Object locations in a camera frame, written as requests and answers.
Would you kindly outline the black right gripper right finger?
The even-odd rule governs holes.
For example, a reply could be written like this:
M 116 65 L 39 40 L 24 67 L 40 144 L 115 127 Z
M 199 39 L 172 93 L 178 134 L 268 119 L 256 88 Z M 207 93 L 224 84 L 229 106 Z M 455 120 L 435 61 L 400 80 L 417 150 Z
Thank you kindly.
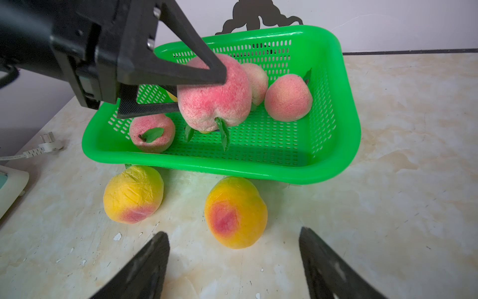
M 312 229 L 299 236 L 304 274 L 312 299 L 383 299 L 385 296 L 352 269 Z

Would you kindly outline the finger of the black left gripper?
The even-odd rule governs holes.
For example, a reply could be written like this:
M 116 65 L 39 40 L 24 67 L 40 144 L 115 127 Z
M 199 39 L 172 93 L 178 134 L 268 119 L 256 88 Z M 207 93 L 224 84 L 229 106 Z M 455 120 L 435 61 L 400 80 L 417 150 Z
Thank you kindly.
M 172 46 L 155 46 L 163 23 L 206 64 L 197 68 L 181 62 Z M 117 58 L 117 81 L 127 85 L 214 85 L 227 81 L 227 68 L 198 35 L 176 1 L 132 1 Z
M 119 90 L 120 102 L 117 113 L 118 119 L 179 112 L 179 105 L 176 102 L 151 104 L 138 103 L 138 88 L 138 85 L 121 84 Z

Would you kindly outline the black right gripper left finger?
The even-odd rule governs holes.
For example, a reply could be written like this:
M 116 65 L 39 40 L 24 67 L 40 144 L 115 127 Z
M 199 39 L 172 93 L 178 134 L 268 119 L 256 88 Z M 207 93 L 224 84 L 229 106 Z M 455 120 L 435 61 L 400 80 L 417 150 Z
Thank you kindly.
M 159 232 L 97 293 L 93 299 L 159 299 L 163 291 L 170 245 Z

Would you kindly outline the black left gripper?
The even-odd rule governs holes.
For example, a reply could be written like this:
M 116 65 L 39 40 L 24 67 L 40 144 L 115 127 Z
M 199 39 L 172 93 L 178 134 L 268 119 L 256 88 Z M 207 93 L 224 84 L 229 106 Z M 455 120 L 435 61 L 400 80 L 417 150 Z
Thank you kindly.
M 67 82 L 80 105 L 117 102 L 130 1 L 1 1 L 1 87 L 21 69 Z

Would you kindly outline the pink peach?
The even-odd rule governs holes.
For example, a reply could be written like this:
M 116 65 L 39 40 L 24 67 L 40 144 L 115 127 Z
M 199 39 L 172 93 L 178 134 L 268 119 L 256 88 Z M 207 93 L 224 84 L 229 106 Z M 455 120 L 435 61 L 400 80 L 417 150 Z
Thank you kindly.
M 129 137 L 146 153 L 162 153 L 173 143 L 176 127 L 165 114 L 136 117 L 130 124 Z
M 266 72 L 256 64 L 245 63 L 241 66 L 245 70 L 251 85 L 252 104 L 254 107 L 257 107 L 265 99 L 268 90 L 268 76 Z
M 178 86 L 179 110 L 189 128 L 209 133 L 219 130 L 222 147 L 230 147 L 230 127 L 243 123 L 251 110 L 251 85 L 241 64 L 226 54 L 217 54 L 227 68 L 223 85 Z
M 264 104 L 267 113 L 274 120 L 293 122 L 311 111 L 312 102 L 306 80 L 296 74 L 286 74 L 269 87 Z

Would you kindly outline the yellow peach with green leaf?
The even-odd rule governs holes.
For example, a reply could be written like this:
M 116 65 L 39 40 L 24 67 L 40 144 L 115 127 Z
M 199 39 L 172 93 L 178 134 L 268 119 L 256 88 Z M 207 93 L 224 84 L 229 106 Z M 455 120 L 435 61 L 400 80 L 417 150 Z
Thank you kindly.
M 178 102 L 178 98 L 174 94 L 170 93 L 169 91 L 167 91 L 167 94 L 173 102 Z

